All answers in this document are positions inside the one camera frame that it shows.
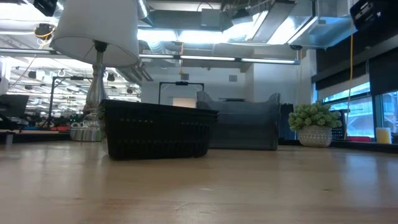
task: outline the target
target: desk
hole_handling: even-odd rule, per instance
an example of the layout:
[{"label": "desk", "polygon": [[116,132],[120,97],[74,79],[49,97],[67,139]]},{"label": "desk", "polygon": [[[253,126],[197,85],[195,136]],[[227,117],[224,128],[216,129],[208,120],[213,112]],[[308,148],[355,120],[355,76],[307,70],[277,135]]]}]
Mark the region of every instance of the desk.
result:
[{"label": "desk", "polygon": [[398,156],[280,146],[111,161],[97,142],[0,146],[2,223],[397,223]]}]

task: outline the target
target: textured planter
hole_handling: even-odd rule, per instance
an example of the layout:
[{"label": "textured planter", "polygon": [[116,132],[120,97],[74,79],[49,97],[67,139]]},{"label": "textured planter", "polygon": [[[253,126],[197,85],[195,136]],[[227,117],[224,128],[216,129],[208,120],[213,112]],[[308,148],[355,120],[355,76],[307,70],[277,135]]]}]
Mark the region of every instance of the textured planter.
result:
[{"label": "textured planter", "polygon": [[298,132],[298,140],[308,147],[328,147],[331,137],[331,128],[325,126],[306,126]]}]

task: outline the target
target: lamp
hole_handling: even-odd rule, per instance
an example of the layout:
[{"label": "lamp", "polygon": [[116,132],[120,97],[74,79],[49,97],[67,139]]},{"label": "lamp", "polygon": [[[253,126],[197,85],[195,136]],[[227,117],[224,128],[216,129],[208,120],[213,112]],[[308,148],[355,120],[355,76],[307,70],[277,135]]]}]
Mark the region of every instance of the lamp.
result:
[{"label": "lamp", "polygon": [[86,97],[90,119],[97,121],[92,127],[99,127],[96,109],[106,98],[105,68],[128,67],[139,61],[137,20],[137,2],[132,0],[68,0],[64,4],[51,46],[93,65]]}]

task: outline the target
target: basket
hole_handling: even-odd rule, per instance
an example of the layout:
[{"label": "basket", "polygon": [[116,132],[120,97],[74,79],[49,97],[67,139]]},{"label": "basket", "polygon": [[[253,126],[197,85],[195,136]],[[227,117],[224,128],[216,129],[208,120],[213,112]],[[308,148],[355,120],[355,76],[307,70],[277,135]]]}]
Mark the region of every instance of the basket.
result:
[{"label": "basket", "polygon": [[101,130],[112,159],[200,157],[207,153],[217,111],[103,100]]}]

